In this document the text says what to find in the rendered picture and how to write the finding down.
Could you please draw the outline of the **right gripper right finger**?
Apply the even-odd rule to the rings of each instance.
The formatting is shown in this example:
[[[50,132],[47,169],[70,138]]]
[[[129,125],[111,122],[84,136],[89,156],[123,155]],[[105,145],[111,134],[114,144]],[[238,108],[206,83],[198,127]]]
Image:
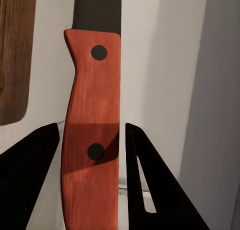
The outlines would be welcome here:
[[[145,132],[125,124],[129,230],[210,230]],[[145,210],[137,156],[156,213]]]

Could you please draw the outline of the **parer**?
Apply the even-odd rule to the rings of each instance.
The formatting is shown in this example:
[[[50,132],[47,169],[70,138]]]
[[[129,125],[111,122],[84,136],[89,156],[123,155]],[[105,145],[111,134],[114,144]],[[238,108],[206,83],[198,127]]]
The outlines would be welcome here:
[[[74,0],[60,162],[64,230],[118,230],[122,0]]]

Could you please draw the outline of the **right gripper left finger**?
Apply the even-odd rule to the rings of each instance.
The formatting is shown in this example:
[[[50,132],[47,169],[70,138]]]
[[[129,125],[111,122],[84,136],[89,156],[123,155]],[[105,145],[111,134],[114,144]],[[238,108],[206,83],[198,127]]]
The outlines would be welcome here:
[[[0,154],[0,230],[26,230],[59,141],[52,123]]]

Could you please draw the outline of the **cutting board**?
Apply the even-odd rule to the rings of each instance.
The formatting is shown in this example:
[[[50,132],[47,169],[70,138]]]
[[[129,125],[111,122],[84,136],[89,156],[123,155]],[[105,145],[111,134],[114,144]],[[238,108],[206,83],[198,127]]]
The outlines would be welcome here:
[[[0,126],[28,108],[35,13],[36,0],[0,0]]]

